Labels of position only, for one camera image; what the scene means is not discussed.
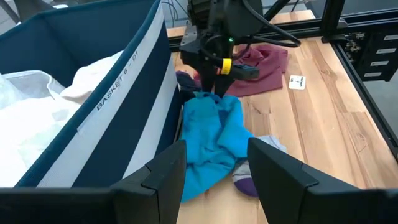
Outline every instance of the wooden tabletop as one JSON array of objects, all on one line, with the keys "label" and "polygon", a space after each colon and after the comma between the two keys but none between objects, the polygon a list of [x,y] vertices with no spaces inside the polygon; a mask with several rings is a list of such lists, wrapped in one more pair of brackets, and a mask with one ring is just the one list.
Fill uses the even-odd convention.
[{"label": "wooden tabletop", "polygon": [[[278,14],[273,22],[311,18],[311,11],[299,11]],[[170,29],[168,34],[183,31]],[[276,136],[290,155],[359,188],[398,187],[397,162],[331,45],[319,37],[301,41],[301,47],[288,49],[283,89],[240,98],[245,127],[255,136]],[[192,74],[179,53],[172,56],[176,70]],[[306,76],[306,89],[288,89],[291,75]],[[259,200],[238,192],[227,176],[181,204],[178,223],[267,222]]]}]

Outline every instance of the purple sock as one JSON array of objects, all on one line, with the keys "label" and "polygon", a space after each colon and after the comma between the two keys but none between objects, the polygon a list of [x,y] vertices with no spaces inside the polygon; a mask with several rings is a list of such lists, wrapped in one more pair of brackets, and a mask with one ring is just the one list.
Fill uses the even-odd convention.
[{"label": "purple sock", "polygon": [[[281,145],[274,136],[261,136],[258,138],[286,153],[286,147]],[[259,195],[251,178],[249,161],[246,160],[241,164],[237,164],[236,167],[236,170],[232,174],[232,180],[236,188],[248,196],[258,197]]]}]

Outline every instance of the clothing pile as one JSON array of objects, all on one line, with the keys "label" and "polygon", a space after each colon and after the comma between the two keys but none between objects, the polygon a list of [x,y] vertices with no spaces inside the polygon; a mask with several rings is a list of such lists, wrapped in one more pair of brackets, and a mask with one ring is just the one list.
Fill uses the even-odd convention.
[{"label": "clothing pile", "polygon": [[[282,88],[282,74],[287,66],[287,51],[275,45],[250,48],[235,63],[255,66],[259,78],[235,80],[221,99],[201,92],[200,74],[194,79],[177,71],[183,106],[181,139],[187,143],[187,173],[182,195],[186,202],[202,194],[231,171],[233,182],[242,193],[258,197],[247,158],[248,139],[253,135],[243,126],[243,112],[237,96],[248,96]],[[260,140],[286,152],[274,136]]]},{"label": "clothing pile", "polygon": [[80,68],[70,87],[38,71],[0,74],[0,187],[13,187],[122,52]]}]

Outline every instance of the laundry basket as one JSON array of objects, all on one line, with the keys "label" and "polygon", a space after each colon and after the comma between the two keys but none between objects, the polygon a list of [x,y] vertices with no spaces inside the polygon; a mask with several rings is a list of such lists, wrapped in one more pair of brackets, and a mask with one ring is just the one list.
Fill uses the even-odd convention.
[{"label": "laundry basket", "polygon": [[0,73],[41,70],[65,87],[79,68],[121,50],[16,187],[116,183],[173,143],[180,102],[159,0],[43,12],[0,36]]}]

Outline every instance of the yellow part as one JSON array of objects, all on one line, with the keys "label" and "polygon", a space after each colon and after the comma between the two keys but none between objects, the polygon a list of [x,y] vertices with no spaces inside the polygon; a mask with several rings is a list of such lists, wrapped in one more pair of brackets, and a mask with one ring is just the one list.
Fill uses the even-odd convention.
[{"label": "yellow part", "polygon": [[224,58],[223,59],[223,67],[221,68],[221,73],[222,75],[228,75],[229,72],[231,71],[232,67],[232,59],[230,58]]}]

